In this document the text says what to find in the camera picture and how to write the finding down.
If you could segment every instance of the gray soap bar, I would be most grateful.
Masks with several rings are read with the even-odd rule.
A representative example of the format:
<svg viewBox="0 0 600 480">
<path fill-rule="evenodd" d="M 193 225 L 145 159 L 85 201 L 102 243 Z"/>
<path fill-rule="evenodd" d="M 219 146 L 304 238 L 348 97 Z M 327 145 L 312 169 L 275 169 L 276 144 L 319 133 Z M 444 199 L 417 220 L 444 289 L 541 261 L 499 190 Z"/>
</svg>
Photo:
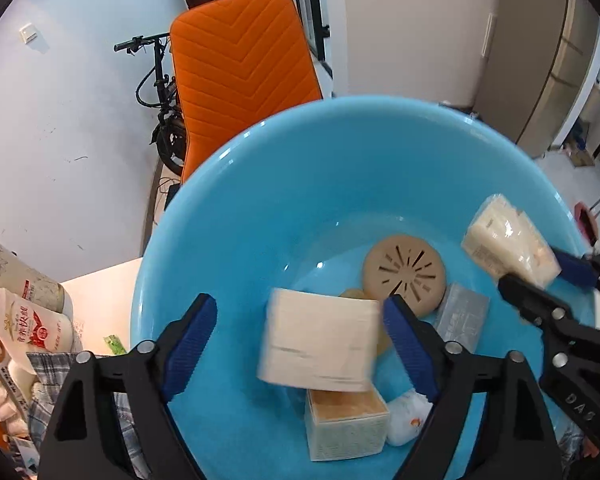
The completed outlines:
<svg viewBox="0 0 600 480">
<path fill-rule="evenodd" d="M 489 309 L 489 298 L 459 283 L 446 288 L 434 327 L 445 341 L 458 341 L 475 352 Z"/>
</svg>

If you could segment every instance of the green packet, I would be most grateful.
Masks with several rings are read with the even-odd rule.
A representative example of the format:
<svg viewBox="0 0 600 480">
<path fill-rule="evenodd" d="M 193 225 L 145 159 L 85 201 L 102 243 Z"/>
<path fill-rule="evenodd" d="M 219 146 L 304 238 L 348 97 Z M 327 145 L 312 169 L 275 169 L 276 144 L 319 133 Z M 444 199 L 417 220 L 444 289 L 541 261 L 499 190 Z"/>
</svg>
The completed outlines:
<svg viewBox="0 0 600 480">
<path fill-rule="evenodd" d="M 113 355 L 126 354 L 125 347 L 122 345 L 122 341 L 117 335 L 108 335 L 104 338 L 104 342 L 109 347 L 109 350 L 113 352 Z"/>
</svg>

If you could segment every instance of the silver screw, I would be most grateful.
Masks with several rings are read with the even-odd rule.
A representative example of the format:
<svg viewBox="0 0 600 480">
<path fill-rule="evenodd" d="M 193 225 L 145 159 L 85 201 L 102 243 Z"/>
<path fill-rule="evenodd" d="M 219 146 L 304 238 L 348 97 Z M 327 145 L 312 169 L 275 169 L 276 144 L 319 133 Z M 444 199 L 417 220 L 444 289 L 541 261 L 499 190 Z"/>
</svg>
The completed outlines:
<svg viewBox="0 0 600 480">
<path fill-rule="evenodd" d="M 567 357 L 567 354 L 560 352 L 554 355 L 554 358 L 551 359 L 551 362 L 556 368 L 562 368 L 565 364 L 567 364 L 568 360 L 569 358 Z"/>
<path fill-rule="evenodd" d="M 142 341 L 138 345 L 138 351 L 141 354 L 148 354 L 149 352 L 153 351 L 154 348 L 155 348 L 155 343 L 153 341 L 149 341 L 148 339 Z"/>
<path fill-rule="evenodd" d="M 525 362 L 525 357 L 522 355 L 522 352 L 518 352 L 517 350 L 512 350 L 509 352 L 509 359 L 515 363 Z"/>
<path fill-rule="evenodd" d="M 85 364 L 85 362 L 87 362 L 89 359 L 91 359 L 91 352 L 80 352 L 76 357 L 75 357 L 75 362 L 77 362 L 78 364 Z"/>
<path fill-rule="evenodd" d="M 462 345 L 460 343 L 456 343 L 455 341 L 449 341 L 447 344 L 445 344 L 445 350 L 450 354 L 461 354 Z"/>
<path fill-rule="evenodd" d="M 564 317 L 564 309 L 560 307 L 554 308 L 551 312 L 551 317 L 555 320 L 562 319 Z"/>
</svg>

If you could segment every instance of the blue plastic basin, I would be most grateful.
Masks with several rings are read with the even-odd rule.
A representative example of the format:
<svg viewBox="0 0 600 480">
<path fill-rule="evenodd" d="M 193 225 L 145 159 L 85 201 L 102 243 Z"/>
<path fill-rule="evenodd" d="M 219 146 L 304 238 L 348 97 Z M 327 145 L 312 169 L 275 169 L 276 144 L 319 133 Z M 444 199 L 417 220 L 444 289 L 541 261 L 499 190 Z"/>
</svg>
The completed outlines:
<svg viewBox="0 0 600 480">
<path fill-rule="evenodd" d="M 286 388 L 256 378 L 266 303 L 274 286 L 338 295 L 360 287 L 362 262 L 383 237 L 405 233 L 436 248 L 448 282 L 491 297 L 477 352 L 524 352 L 541 371 L 540 332 L 523 324 L 460 241 L 480 204 L 503 193 L 546 240 L 585 247 L 557 191 L 505 137 L 469 117 L 414 100 L 338 98 L 293 108 L 235 137 L 178 192 L 144 256 L 132 341 L 157 338 L 199 292 L 218 302 L 218 325 L 170 410 L 210 480 L 390 480 L 410 445 L 375 456 L 312 463 L 304 422 Z M 589 294 L 550 291 L 592 324 Z M 374 378 L 386 400 L 410 387 L 391 350 Z M 473 446 L 483 395 L 447 478 Z M 549 401 L 558 433 L 564 416 Z"/>
</svg>

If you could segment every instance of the yogurt bottle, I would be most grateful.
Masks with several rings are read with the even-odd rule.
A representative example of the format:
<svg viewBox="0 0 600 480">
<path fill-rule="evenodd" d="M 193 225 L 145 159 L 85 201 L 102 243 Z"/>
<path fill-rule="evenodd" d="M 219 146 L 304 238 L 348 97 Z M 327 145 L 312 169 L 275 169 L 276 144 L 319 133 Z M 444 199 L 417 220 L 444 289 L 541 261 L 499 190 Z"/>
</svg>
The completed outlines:
<svg viewBox="0 0 600 480">
<path fill-rule="evenodd" d="M 33 374 L 27 352 L 69 352 L 73 339 L 67 316 L 0 288 L 0 342 L 18 366 Z"/>
</svg>

